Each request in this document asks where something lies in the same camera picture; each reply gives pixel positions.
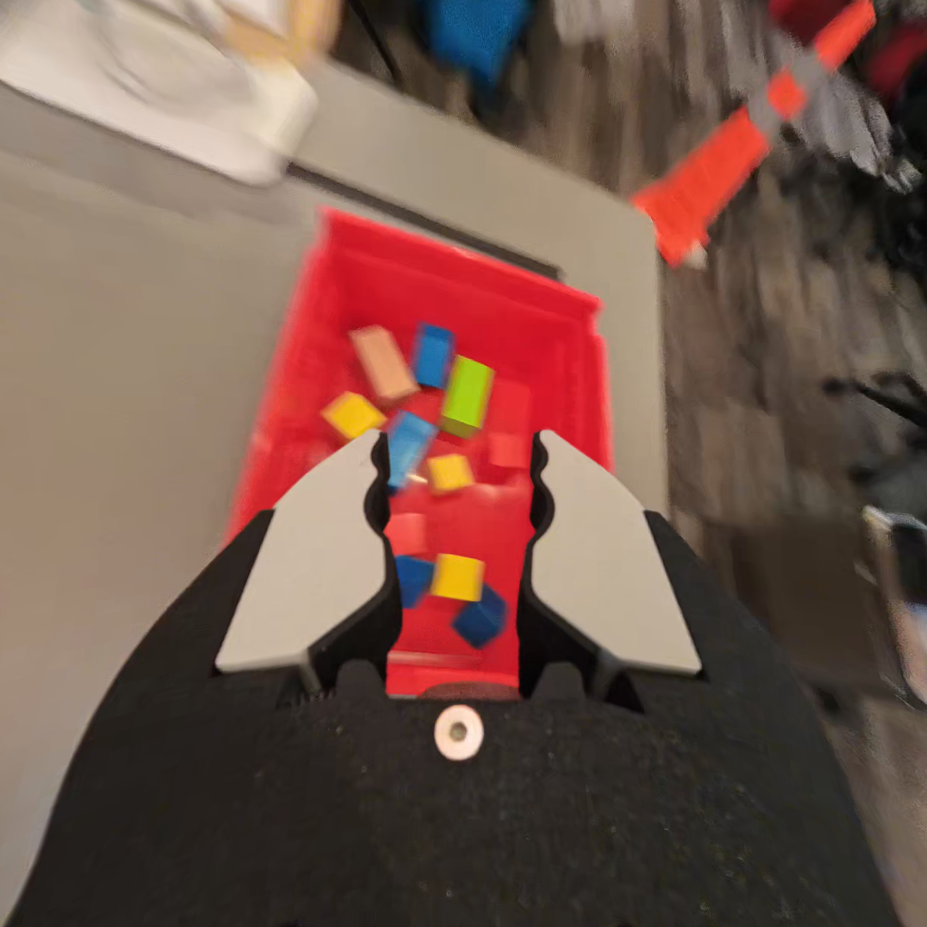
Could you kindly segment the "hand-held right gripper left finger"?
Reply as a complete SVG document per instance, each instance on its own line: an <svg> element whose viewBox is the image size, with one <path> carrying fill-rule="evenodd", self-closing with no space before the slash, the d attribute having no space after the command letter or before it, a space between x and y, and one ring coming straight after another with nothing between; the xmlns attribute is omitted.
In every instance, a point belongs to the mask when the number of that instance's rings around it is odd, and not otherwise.
<svg viewBox="0 0 927 927"><path fill-rule="evenodd" d="M387 435L366 431L284 493L215 657L221 674L295 669L334 685L358 662L386 683L402 626L389 475Z"/></svg>

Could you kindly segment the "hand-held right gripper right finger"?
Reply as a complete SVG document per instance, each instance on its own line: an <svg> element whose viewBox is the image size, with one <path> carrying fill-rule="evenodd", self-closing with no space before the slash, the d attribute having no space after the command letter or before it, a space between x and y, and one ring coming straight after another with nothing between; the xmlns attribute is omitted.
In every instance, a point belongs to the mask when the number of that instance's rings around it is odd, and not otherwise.
<svg viewBox="0 0 927 927"><path fill-rule="evenodd" d="M702 659L643 504L554 431L533 436L529 474L519 684L556 663L583 685L613 685L629 669L696 678Z"/></svg>

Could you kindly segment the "pile of coloured wooden blocks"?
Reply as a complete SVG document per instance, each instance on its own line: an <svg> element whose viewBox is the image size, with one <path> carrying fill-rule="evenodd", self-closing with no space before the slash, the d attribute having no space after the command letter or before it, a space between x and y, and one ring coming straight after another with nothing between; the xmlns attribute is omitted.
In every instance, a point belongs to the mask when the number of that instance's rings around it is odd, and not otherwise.
<svg viewBox="0 0 927 927"><path fill-rule="evenodd" d="M507 627L527 531L528 494L495 453L527 437L519 384L461 361L453 332L419 325L401 343L386 327L350 327L341 362L322 386L320 417L342 444L372 429L388 436L386 535L407 613L399 647L490 646Z"/></svg>

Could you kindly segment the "red plastic bin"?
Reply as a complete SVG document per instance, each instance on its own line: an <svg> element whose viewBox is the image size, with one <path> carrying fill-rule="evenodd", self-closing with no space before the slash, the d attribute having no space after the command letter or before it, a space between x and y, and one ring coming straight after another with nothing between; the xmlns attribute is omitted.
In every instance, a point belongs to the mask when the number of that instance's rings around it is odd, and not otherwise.
<svg viewBox="0 0 927 927"><path fill-rule="evenodd" d="M516 606L528 539L532 483L531 438L550 429L605 469L613 463L601 304L576 291L477 252L323 209L315 241L302 263L262 389L229 516L233 538L258 512L270 509L308 470L343 445L320 417L322 386L341 362L350 327L376 324L397 341L421 324L453 332L457 353L494 372L494 382L519 384L527 401L506 412L527 426L515 449L498 451L505 468L526 463L516 477L528 494L527 531L507 627L490 646L452 654L400 649L389 655L390 695L413 698L426 689L480 680L514 686ZM406 629L403 616L402 633Z"/></svg>

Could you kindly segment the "grey desk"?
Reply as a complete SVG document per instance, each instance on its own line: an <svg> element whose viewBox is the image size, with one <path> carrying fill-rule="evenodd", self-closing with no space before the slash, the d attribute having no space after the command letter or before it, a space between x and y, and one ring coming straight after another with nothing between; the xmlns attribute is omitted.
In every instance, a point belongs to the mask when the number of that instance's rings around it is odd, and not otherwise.
<svg viewBox="0 0 927 927"><path fill-rule="evenodd" d="M661 272L617 197L330 64L296 156L604 303L614 461L666 515ZM123 660L209 562L320 205L2 89L2 909Z"/></svg>

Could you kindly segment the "red floor object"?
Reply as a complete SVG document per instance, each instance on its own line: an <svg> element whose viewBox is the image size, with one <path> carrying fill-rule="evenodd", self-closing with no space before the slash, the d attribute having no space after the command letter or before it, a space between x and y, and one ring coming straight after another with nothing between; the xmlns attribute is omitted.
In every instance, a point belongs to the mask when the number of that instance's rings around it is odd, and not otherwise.
<svg viewBox="0 0 927 927"><path fill-rule="evenodd" d="M695 265L703 256L709 228L769 155L783 126L801 116L875 23L872 2L850 3L700 145L634 195L632 205L651 221L667 265Z"/></svg>

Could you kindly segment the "white board stand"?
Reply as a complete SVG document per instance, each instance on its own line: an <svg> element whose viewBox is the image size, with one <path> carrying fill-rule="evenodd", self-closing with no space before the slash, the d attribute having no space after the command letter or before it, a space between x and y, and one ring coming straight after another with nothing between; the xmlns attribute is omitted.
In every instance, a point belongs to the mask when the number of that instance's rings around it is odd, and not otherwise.
<svg viewBox="0 0 927 927"><path fill-rule="evenodd" d="M288 62L247 61L218 2L2 2L2 87L253 187L283 175L318 110Z"/></svg>

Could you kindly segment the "blue floor tub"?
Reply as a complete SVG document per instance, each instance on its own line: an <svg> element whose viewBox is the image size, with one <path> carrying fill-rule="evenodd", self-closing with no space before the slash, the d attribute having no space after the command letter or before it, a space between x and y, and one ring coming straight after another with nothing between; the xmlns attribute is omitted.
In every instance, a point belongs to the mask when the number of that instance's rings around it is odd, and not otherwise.
<svg viewBox="0 0 927 927"><path fill-rule="evenodd" d="M535 11L532 1L422 1L424 44L441 64L496 90Z"/></svg>

